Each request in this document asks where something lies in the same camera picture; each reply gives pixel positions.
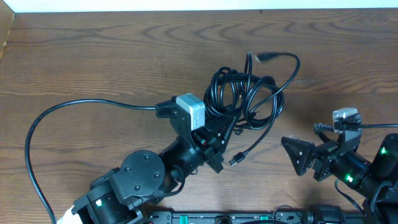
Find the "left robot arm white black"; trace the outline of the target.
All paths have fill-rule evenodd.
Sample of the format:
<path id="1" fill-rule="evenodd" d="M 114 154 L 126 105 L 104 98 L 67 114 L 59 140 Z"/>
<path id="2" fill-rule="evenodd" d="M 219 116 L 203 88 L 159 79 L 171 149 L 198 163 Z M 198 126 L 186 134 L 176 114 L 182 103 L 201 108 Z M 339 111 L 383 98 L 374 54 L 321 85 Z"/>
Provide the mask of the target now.
<path id="1" fill-rule="evenodd" d="M 128 155 L 120 167 L 93 181 L 59 223 L 142 223 L 147 219 L 142 205 L 179 194 L 198 167 L 208 164 L 222 171 L 239 110 L 194 116 L 175 100 L 159 103 L 155 110 L 156 117 L 170 120 L 176 140 L 160 154 L 141 150 Z"/>

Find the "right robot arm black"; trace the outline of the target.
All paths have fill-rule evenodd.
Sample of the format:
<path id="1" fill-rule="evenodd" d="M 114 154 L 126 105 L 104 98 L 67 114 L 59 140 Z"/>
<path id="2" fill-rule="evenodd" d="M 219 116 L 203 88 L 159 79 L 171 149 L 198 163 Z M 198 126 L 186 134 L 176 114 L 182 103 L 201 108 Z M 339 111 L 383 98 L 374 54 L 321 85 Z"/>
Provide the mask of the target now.
<path id="1" fill-rule="evenodd" d="M 374 160 L 368 161 L 357 153 L 364 128 L 357 109 L 342 108 L 333 112 L 333 125 L 314 124 L 321 145 L 288 137 L 281 143 L 297 175 L 313 169 L 315 180 L 333 175 L 361 194 L 362 205 L 347 194 L 344 198 L 362 215 L 363 223 L 397 223 L 397 134 L 386 135 Z"/>

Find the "frayed right gripper finger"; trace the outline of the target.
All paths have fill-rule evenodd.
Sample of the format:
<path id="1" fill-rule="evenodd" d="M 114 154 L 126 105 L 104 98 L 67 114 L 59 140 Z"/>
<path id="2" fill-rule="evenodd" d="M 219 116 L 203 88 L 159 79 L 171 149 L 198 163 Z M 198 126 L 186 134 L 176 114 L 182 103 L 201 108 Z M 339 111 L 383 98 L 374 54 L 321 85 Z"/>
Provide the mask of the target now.
<path id="1" fill-rule="evenodd" d="M 324 143 L 326 143 L 326 142 L 330 141 L 330 139 L 329 139 L 329 137 L 326 136 L 326 134 L 324 132 L 326 131 L 326 132 L 334 133 L 335 129 L 333 128 L 333 126 L 330 126 L 327 124 L 315 123 L 313 125 L 313 131 Z"/>
<path id="2" fill-rule="evenodd" d="M 316 146 L 314 143 L 288 137 L 282 137 L 281 143 L 292 161 L 296 174 L 304 175 L 312 167 L 315 159 L 313 153 Z"/>

